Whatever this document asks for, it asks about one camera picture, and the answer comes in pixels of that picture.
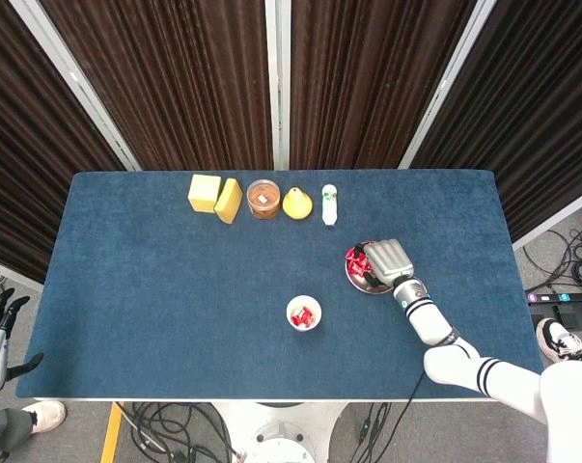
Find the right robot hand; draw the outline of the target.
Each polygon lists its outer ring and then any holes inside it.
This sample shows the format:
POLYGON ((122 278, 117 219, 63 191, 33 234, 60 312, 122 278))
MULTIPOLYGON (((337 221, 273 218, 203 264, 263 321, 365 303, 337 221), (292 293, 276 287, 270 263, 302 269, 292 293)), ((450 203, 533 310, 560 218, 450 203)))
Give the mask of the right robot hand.
POLYGON ((346 275, 361 291, 382 293, 412 277, 414 266, 397 239, 364 241, 347 251, 346 275))

